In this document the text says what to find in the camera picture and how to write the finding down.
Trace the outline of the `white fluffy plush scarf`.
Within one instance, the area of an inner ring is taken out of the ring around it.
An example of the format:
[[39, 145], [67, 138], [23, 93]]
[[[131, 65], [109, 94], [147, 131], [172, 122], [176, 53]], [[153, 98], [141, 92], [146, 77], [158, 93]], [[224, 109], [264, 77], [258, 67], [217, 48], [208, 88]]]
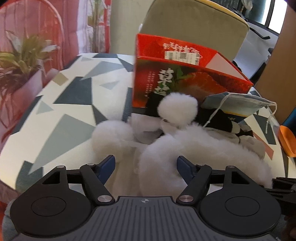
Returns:
[[105, 120], [94, 129], [92, 147], [97, 158], [115, 157], [116, 168], [107, 188], [113, 196], [177, 197], [186, 183], [177, 171], [177, 158], [216, 170], [236, 166], [257, 184], [272, 186], [272, 171], [264, 161], [265, 147], [251, 136], [190, 123], [197, 100], [171, 93], [160, 103], [158, 117], [133, 113], [128, 121]]

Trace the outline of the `black socks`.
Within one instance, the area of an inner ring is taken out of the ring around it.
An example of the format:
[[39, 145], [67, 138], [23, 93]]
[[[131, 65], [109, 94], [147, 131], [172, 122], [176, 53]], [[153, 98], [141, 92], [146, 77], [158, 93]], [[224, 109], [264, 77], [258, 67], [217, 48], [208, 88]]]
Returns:
[[[145, 105], [144, 114], [148, 116], [158, 117], [158, 107], [161, 101], [165, 97], [156, 93], [150, 93], [148, 101]], [[190, 123], [198, 123], [199, 125], [204, 125], [206, 121], [210, 118], [210, 115], [215, 111], [215, 109], [205, 109], [197, 107], [197, 113], [195, 118]], [[215, 116], [212, 118], [210, 123], [206, 126], [207, 128], [214, 128], [220, 131], [226, 131], [230, 133], [232, 131], [233, 125], [236, 122], [232, 122], [229, 117], [222, 111], [218, 110]], [[236, 136], [251, 136], [253, 137], [253, 131], [247, 124], [239, 125], [239, 132], [235, 134]]]

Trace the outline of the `blue white packaged cloth bag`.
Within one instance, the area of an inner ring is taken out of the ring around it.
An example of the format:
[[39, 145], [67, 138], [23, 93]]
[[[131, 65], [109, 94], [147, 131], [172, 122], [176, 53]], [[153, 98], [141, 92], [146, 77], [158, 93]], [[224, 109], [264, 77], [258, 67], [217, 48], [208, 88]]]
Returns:
[[201, 108], [215, 109], [215, 111], [210, 115], [203, 127], [206, 127], [210, 123], [212, 118], [219, 110], [222, 110], [225, 114], [228, 114], [234, 122], [240, 122], [244, 118], [249, 117], [265, 106], [275, 107], [274, 112], [269, 115], [266, 121], [265, 133], [268, 133], [269, 121], [275, 115], [278, 109], [276, 102], [269, 101], [256, 95], [232, 92], [223, 92], [220, 94], [209, 95], [203, 101]]

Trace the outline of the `orange plastic object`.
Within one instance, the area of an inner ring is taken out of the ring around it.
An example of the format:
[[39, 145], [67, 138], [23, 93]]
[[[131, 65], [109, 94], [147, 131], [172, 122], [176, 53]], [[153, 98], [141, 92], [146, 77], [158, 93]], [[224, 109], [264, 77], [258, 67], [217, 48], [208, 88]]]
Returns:
[[278, 132], [278, 139], [287, 156], [295, 158], [296, 139], [293, 132], [287, 126], [281, 125]]

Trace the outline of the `red cardboard box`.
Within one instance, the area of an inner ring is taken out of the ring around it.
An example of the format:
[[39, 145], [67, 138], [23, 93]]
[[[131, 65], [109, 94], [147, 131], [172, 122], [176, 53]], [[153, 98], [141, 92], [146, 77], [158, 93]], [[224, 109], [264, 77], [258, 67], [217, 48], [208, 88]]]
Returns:
[[180, 92], [203, 101], [223, 92], [247, 93], [252, 82], [218, 51], [167, 37], [138, 34], [133, 100], [145, 108], [150, 93]]

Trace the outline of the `printed backdrop curtain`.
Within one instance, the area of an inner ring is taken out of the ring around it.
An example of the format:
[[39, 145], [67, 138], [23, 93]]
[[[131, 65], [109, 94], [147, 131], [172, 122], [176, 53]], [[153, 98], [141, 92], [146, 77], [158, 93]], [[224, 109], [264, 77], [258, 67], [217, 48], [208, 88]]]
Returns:
[[110, 50], [111, 1], [1, 1], [1, 51], [32, 36], [59, 47], [48, 68], [62, 69], [81, 53]]

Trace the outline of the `beige upholstered chair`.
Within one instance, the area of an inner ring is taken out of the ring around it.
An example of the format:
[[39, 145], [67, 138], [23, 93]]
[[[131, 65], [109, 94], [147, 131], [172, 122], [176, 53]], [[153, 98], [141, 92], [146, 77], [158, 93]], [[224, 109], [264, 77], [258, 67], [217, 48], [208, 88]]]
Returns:
[[153, 1], [140, 33], [178, 39], [220, 52], [232, 61], [249, 25], [229, 9], [212, 1]]

